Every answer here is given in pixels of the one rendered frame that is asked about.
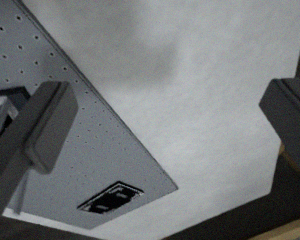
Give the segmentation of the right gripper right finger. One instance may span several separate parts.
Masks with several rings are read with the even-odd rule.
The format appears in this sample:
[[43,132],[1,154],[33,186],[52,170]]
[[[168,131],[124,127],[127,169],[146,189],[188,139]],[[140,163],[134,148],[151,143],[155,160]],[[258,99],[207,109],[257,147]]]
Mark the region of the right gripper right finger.
[[300,168],[300,78],[271,79],[259,108]]

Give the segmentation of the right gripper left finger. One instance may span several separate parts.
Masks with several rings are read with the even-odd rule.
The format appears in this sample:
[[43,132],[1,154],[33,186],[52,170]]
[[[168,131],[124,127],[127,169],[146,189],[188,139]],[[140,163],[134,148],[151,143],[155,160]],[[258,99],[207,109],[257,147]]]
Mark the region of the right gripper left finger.
[[0,137],[0,218],[26,170],[50,174],[78,112],[68,81],[43,81]]

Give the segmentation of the grey perforated breadboard plate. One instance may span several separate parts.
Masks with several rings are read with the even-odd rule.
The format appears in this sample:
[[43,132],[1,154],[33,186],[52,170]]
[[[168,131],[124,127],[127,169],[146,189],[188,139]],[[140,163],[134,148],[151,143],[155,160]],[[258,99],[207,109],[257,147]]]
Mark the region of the grey perforated breadboard plate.
[[[28,171],[20,212],[90,230],[178,190],[22,0],[0,0],[0,89],[68,81],[79,110],[53,171]],[[106,216],[76,206],[116,181],[143,194]]]

